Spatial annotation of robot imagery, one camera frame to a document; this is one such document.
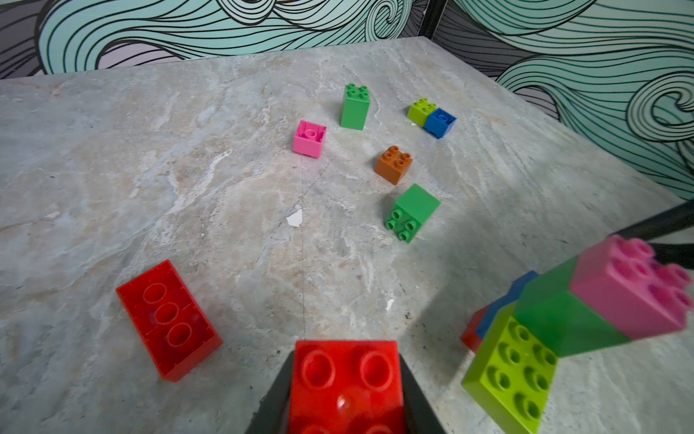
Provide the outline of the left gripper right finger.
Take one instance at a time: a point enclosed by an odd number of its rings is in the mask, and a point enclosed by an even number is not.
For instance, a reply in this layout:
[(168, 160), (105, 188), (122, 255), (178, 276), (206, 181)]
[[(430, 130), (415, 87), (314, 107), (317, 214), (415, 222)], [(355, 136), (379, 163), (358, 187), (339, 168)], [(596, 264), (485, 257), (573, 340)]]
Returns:
[(399, 364), (408, 434), (445, 434), (446, 431), (402, 354), (399, 355)]

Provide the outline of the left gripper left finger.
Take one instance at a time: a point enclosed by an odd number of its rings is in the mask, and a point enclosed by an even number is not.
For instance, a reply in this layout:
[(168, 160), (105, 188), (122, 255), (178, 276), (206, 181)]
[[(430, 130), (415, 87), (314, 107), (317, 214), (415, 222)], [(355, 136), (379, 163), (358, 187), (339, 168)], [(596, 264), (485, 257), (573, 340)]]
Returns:
[(289, 408), (293, 379), (295, 352), (292, 351), (283, 363), (278, 376), (260, 402), (246, 434), (286, 434), (288, 432)]

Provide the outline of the lime green long lego brick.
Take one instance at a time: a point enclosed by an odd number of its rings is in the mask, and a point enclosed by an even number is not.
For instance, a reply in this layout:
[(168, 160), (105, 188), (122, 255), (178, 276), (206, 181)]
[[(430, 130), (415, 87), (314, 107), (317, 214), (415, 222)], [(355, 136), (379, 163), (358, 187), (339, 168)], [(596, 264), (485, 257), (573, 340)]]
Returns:
[(536, 433), (560, 358), (500, 309), (466, 372), (462, 387), (506, 433)]

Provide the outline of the small magenta lego brick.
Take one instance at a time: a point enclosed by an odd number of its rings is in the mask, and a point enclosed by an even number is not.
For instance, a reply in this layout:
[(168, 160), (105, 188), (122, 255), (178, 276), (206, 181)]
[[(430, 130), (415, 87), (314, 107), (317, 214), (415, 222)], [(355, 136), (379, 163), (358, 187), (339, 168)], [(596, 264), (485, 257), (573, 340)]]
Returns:
[(693, 302), (692, 277), (663, 265), (641, 239), (612, 235), (578, 257), (571, 291), (632, 340), (681, 332)]

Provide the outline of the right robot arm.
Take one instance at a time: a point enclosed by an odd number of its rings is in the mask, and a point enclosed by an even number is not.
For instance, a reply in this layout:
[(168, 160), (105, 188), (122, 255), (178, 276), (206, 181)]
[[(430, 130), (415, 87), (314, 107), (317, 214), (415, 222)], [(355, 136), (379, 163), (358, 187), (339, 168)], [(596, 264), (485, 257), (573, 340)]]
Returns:
[(652, 243), (654, 239), (690, 229), (692, 226), (693, 201), (689, 200), (670, 210), (616, 231), (614, 235), (619, 235), (625, 239), (638, 238), (649, 242), (654, 249), (656, 260), (661, 264), (674, 263), (684, 269), (693, 269), (692, 243)]

